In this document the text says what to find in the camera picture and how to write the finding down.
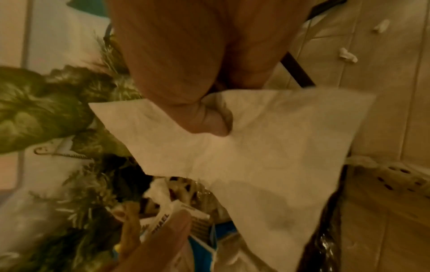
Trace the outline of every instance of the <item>paper towel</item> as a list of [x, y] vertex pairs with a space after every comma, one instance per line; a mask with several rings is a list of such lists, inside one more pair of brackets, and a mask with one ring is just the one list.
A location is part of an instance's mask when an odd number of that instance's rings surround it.
[[253, 253], [293, 272], [374, 96], [327, 88], [212, 96], [233, 116], [225, 138], [190, 134], [148, 100], [90, 106], [146, 174], [200, 180]]

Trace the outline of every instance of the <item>trash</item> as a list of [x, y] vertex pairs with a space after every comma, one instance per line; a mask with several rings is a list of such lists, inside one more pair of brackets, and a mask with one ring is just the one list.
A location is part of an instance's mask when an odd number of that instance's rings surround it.
[[348, 52], [348, 50], [344, 47], [339, 49], [339, 57], [347, 62], [356, 63], [358, 61], [357, 57], [354, 54]]
[[373, 28], [373, 31], [381, 34], [388, 29], [389, 25], [390, 25], [390, 20], [385, 19], [382, 22], [380, 22], [377, 26], [375, 26]]

